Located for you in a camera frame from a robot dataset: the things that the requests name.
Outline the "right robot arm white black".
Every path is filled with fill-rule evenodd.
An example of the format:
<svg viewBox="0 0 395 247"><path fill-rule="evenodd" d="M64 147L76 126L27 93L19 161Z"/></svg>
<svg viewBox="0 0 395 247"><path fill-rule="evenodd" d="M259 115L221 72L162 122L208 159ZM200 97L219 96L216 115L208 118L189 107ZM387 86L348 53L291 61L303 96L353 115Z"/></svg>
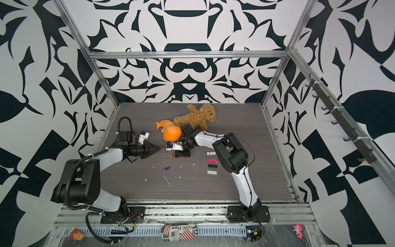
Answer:
<svg viewBox="0 0 395 247"><path fill-rule="evenodd" d="M258 222L262 204L255 193L249 174L248 152L233 133L213 134L193 129L190 125L181 128L178 140L182 150L175 151L174 157L189 157L194 147L207 147L215 151L219 163L231 174L239 193L239 206L231 206L226 214L230 222Z"/></svg>

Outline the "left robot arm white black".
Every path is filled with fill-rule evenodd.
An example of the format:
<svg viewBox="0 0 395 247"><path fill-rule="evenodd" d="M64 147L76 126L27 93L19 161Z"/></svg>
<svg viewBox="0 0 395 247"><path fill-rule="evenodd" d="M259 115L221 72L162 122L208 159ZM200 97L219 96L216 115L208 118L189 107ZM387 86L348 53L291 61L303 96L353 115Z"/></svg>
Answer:
<svg viewBox="0 0 395 247"><path fill-rule="evenodd" d="M146 159L162 150L148 141L149 133L133 130L131 119L121 117L112 145L94 154L66 162L51 201L69 210L89 210L123 224L133 218L124 197L101 187L101 173L112 165L128 160Z"/></svg>

